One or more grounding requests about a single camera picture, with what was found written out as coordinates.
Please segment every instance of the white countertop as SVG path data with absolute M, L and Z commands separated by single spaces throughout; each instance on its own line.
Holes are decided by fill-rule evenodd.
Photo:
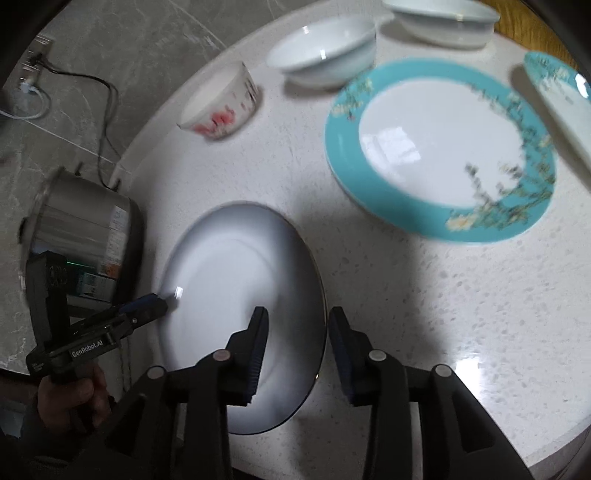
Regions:
M 369 13 L 382 25 L 378 64 L 447 58 L 491 74 L 526 98 L 531 94 L 519 70 L 522 47 L 497 35 L 479 51 L 420 44 L 393 27 L 392 15 L 376 0 L 330 0 L 264 27 L 175 93 L 115 173 L 147 216 L 141 290 L 158 290 L 176 242 L 208 210 L 236 200 L 269 205 L 296 226 L 313 252 L 329 307 L 341 305 L 353 328 L 403 364 L 449 364 L 532 465 L 589 424 L 591 197 L 557 157 L 556 190 L 544 217 L 526 233 L 489 245 L 424 239 L 358 208 L 324 156 L 324 122 L 335 94 L 285 88 L 263 64 L 286 33 L 348 12 Z M 234 59 L 242 59 L 262 87 L 260 111 L 215 144 L 178 129 L 195 85 Z M 158 361 L 158 353 L 145 348 L 141 335 L 132 341 L 137 376 Z M 368 408 L 347 405 L 328 347 L 300 411 L 266 434 L 232 437 L 233 460 L 269 479 L 360 478 L 368 424 Z

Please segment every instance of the red pattern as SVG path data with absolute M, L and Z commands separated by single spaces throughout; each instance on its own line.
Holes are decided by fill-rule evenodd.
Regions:
M 226 125 L 232 125 L 235 121 L 236 113 L 228 105 L 225 105 L 224 110 L 212 113 L 211 123 L 197 124 L 193 127 L 193 131 L 208 137 L 215 137 L 225 130 Z

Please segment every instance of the electrical outlet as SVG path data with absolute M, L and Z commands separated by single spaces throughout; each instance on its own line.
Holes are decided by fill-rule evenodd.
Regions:
M 31 85 L 36 84 L 43 67 L 39 64 L 35 66 L 31 65 L 28 59 L 39 53 L 43 56 L 46 56 L 52 44 L 52 39 L 42 37 L 41 35 L 36 36 L 35 40 L 31 42 L 27 53 L 25 54 L 25 62 L 22 64 L 21 78 L 18 81 L 19 86 L 22 82 L 28 82 Z

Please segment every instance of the white cable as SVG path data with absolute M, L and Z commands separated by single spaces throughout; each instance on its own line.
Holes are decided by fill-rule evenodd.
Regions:
M 39 98 L 41 99 L 41 111 L 39 111 L 39 113 L 35 113 L 34 115 L 18 116 L 0 110 L 0 115 L 7 116 L 8 118 L 12 118 L 13 120 L 35 120 L 35 118 L 39 118 L 47 113 L 47 111 L 49 110 L 49 101 L 47 100 L 46 93 L 43 92 L 43 90 L 33 85 L 30 85 L 27 82 L 23 82 L 21 84 L 21 90 L 25 93 L 33 92 L 39 96 Z

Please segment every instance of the white bowl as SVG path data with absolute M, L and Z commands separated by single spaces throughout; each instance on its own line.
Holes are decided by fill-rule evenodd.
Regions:
M 456 48 L 481 48 L 492 38 L 501 16 L 472 0 L 382 0 L 415 37 Z
M 204 82 L 187 102 L 178 125 L 218 139 L 237 130 L 258 103 L 258 90 L 241 61 L 224 66 Z
M 269 52 L 267 65 L 298 85 L 338 87 L 370 68 L 375 50 L 372 18 L 329 18 L 284 38 Z

